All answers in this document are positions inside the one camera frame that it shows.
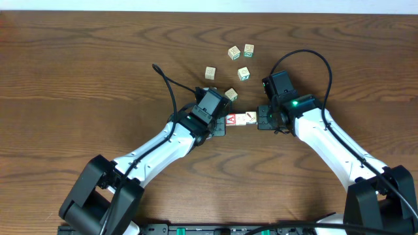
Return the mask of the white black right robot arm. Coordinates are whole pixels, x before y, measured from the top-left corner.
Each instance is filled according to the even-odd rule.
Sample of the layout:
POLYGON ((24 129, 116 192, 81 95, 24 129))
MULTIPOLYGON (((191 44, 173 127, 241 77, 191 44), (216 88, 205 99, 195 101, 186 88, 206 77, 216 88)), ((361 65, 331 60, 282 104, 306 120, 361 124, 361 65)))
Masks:
POLYGON ((369 155, 312 95, 273 95, 257 110, 258 128, 292 134, 309 145, 346 190, 343 214, 317 221, 315 234, 417 233, 417 202, 411 173, 369 155))

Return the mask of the red number 8 wooden block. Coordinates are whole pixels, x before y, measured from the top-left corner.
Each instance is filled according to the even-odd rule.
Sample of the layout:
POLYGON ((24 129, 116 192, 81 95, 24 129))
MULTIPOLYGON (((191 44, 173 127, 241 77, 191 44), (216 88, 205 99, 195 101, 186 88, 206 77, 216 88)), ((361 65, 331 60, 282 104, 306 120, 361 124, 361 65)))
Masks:
POLYGON ((207 80, 214 80, 215 79, 215 74, 216 74, 216 68, 215 67, 206 67, 204 77, 207 80))

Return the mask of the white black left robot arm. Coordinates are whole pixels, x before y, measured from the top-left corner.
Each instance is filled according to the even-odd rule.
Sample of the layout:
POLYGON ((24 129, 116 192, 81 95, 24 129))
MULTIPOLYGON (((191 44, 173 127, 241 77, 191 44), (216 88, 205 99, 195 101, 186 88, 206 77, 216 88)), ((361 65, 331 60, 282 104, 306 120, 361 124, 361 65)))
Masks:
POLYGON ((139 234, 133 222, 144 188, 169 164, 200 146, 229 110, 192 107, 174 114, 163 130, 138 149, 109 161, 92 158, 59 209, 81 234, 139 234))

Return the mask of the yellow blue letter K block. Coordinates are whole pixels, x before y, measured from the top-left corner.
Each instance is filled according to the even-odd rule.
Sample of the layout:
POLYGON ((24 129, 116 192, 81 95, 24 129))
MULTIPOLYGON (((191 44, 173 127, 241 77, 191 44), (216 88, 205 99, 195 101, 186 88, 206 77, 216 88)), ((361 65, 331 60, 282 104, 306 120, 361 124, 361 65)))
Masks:
POLYGON ((256 112, 246 112, 246 124, 247 125, 257 124, 257 113, 256 112))

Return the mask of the red letter A wooden block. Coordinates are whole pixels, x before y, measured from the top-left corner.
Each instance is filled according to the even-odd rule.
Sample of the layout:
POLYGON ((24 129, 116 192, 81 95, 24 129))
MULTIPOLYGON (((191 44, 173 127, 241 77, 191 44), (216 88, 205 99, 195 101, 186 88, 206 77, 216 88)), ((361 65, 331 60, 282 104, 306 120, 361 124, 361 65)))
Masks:
POLYGON ((236 114, 228 114, 225 116, 226 126, 235 126, 236 125, 236 114))

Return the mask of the yellow wooden block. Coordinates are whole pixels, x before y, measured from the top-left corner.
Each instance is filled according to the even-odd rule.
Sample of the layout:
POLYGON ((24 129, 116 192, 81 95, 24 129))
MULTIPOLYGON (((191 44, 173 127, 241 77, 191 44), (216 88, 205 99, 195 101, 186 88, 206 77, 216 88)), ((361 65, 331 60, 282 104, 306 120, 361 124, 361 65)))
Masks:
POLYGON ((235 114, 235 125, 246 125, 247 115, 246 114, 235 114))

